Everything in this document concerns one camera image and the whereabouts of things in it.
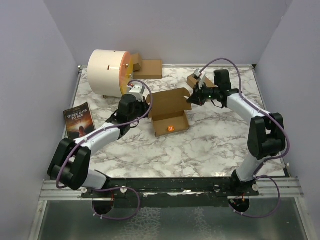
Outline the small orange cube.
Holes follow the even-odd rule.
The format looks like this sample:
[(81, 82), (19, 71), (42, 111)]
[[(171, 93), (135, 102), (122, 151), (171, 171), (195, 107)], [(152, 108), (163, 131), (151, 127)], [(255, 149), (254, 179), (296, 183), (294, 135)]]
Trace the small orange cube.
[(169, 132), (173, 132), (175, 130), (173, 126), (168, 126), (167, 129), (168, 129)]

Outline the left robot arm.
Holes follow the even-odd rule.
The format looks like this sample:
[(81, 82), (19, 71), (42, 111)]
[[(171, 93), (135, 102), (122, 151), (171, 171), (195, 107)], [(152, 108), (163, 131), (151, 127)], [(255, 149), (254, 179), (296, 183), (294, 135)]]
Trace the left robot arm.
[(111, 190), (106, 182), (108, 177), (89, 169), (91, 157), (121, 139), (131, 129), (131, 124), (146, 118), (150, 110), (150, 103), (144, 96), (123, 95), (118, 109), (100, 128), (74, 140), (60, 141), (47, 170), (50, 179), (72, 190), (90, 188), (97, 196), (106, 197)]

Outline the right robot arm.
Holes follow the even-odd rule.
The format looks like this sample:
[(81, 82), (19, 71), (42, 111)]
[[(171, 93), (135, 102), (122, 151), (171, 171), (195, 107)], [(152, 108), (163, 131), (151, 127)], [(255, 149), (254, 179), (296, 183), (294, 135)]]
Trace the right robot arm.
[(232, 173), (229, 184), (230, 191), (240, 196), (254, 184), (262, 166), (288, 147), (283, 117), (279, 113), (263, 111), (246, 99), (238, 88), (232, 87), (226, 69), (214, 71), (213, 82), (197, 69), (188, 76), (187, 84), (193, 89), (188, 103), (203, 106), (207, 101), (217, 101), (222, 108), (236, 112), (249, 126), (248, 155)]

